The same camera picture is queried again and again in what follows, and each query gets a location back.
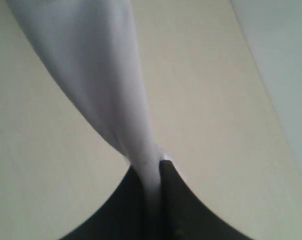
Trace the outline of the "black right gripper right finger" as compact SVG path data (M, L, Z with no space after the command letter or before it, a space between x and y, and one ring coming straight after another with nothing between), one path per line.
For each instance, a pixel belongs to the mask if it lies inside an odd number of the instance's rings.
M204 205L171 161L162 160L159 169L162 182L163 239L250 239Z

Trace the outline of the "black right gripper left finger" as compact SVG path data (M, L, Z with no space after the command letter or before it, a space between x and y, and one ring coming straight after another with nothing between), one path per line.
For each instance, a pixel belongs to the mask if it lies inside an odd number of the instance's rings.
M85 222L62 237L65 240L141 240L144 198L132 167L108 200Z

